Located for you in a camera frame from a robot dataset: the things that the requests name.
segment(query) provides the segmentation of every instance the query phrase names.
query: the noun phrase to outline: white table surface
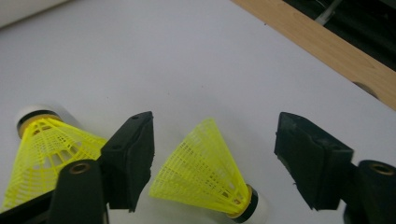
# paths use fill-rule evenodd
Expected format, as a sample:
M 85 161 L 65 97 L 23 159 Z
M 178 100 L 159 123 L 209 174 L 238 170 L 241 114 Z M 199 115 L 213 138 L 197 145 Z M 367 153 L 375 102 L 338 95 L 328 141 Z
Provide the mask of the white table surface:
M 81 0 L 0 30 L 0 192 L 20 142 L 14 117 L 35 103 L 106 138 L 151 110 L 154 175 L 183 136 L 215 118 L 244 178 L 267 197 L 269 224 L 343 223 L 342 204 L 311 211 L 276 158 L 281 111 L 356 149 L 355 164 L 396 165 L 393 110 L 225 0 Z M 152 199 L 150 183 L 136 212 L 111 211 L 110 223 L 232 223 Z

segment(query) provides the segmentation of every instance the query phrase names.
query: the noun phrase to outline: yellow shuttlecock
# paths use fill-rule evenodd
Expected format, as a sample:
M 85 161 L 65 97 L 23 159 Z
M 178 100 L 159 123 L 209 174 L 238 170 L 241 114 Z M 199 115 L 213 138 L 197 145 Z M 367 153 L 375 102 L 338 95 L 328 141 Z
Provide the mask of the yellow shuttlecock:
M 149 195 L 220 211 L 237 223 L 264 223 L 267 217 L 264 198 L 245 183 L 213 119 L 186 136 L 155 177 Z
M 21 138 L 2 210 L 28 202 L 55 188 L 66 164 L 96 160 L 106 140 L 63 123 L 45 105 L 27 108 L 17 128 Z

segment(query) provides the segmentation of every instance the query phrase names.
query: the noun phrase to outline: mesh pattern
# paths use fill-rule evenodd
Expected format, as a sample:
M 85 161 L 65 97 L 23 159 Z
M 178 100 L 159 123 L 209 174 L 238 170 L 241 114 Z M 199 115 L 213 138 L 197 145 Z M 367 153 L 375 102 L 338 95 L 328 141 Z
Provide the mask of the mesh pattern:
M 154 179 L 149 195 L 228 214 L 249 203 L 248 187 L 213 119 L 189 133 Z
M 96 160 L 106 140 L 55 119 L 38 119 L 24 131 L 2 210 L 53 190 L 68 163 Z

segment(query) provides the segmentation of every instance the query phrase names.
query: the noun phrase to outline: wooden edge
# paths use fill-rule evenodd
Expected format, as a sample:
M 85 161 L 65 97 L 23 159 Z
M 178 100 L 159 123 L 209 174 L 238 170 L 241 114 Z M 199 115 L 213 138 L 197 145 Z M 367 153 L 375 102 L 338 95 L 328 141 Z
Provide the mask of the wooden edge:
M 350 81 L 396 110 L 396 72 L 282 0 L 232 0 Z

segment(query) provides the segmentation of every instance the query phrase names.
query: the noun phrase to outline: shuttlecock cork base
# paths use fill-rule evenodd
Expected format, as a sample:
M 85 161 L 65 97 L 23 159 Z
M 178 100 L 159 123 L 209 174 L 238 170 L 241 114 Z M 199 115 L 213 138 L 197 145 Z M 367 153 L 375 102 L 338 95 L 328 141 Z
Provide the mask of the shuttlecock cork base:
M 186 136 L 149 195 L 223 212 L 237 223 L 264 223 L 268 213 L 264 198 L 245 183 L 213 119 Z
M 98 159 L 106 143 L 62 122 L 46 105 L 24 108 L 16 123 L 21 143 L 1 211 L 53 190 L 62 168 L 73 161 Z

